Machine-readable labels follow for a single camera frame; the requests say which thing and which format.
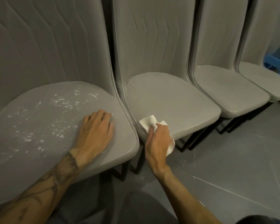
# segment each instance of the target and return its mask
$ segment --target person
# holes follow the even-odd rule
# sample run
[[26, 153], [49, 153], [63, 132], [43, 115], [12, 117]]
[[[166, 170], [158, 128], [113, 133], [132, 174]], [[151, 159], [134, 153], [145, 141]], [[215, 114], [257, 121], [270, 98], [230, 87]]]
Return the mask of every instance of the person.
[[[45, 223], [80, 171], [110, 142], [111, 114], [98, 110], [85, 116], [75, 146], [43, 177], [0, 211], [0, 223]], [[172, 140], [168, 126], [150, 127], [145, 144], [149, 167], [164, 189], [181, 224], [219, 224], [220, 221], [192, 196], [166, 164]]]

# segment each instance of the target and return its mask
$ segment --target blue bin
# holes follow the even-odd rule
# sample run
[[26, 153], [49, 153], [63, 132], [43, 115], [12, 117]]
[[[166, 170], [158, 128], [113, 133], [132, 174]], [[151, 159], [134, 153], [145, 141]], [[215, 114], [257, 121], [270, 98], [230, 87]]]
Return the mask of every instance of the blue bin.
[[280, 74], [280, 59], [274, 57], [273, 55], [271, 54], [265, 55], [264, 66], [267, 69], [275, 71], [278, 74]]

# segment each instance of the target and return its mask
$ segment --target hand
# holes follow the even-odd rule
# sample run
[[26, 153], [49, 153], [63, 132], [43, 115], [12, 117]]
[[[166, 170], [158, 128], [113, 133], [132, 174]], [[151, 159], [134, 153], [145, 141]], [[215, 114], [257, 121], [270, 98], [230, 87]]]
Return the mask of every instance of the hand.
[[157, 126], [158, 128], [155, 133], [153, 132], [152, 126], [149, 128], [145, 143], [145, 158], [154, 175], [158, 175], [168, 169], [166, 165], [166, 154], [172, 140], [168, 126], [158, 123]]
[[105, 150], [113, 136], [112, 114], [98, 110], [85, 116], [75, 147], [70, 150], [79, 169], [85, 167], [98, 154]]

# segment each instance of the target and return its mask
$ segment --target seat cushion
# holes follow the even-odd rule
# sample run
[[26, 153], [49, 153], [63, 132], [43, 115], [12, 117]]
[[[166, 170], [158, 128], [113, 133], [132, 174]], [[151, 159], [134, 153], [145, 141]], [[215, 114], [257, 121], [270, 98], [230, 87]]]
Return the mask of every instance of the seat cushion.
[[160, 72], [131, 77], [124, 97], [144, 141], [146, 131], [139, 124], [144, 117], [154, 115], [158, 121], [164, 120], [176, 140], [214, 123], [221, 112], [192, 84]]
[[114, 137], [76, 181], [119, 165], [138, 151], [137, 133], [116, 97], [84, 82], [29, 90], [0, 112], [0, 204], [18, 196], [74, 146], [82, 119], [98, 109], [113, 114]]
[[234, 118], [261, 107], [269, 95], [240, 74], [225, 68], [203, 65], [195, 68], [198, 86], [222, 109], [221, 116]]
[[280, 75], [265, 67], [248, 62], [239, 63], [239, 72], [245, 78], [268, 92], [271, 101], [280, 100]]

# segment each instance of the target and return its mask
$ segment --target white cloth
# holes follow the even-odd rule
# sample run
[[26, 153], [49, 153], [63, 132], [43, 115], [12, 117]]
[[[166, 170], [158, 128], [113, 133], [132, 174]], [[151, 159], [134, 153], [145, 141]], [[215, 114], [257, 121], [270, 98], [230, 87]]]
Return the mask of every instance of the white cloth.
[[[156, 125], [157, 123], [162, 124], [162, 125], [167, 125], [165, 123], [165, 121], [158, 122], [157, 119], [154, 116], [145, 117], [142, 120], [140, 120], [139, 123], [146, 130], [147, 133], [149, 131], [150, 126], [153, 126], [153, 131], [155, 132], [158, 128], [158, 126]], [[166, 156], [168, 156], [170, 153], [173, 152], [174, 147], [175, 147], [175, 141], [172, 139], [171, 143], [168, 147]]]

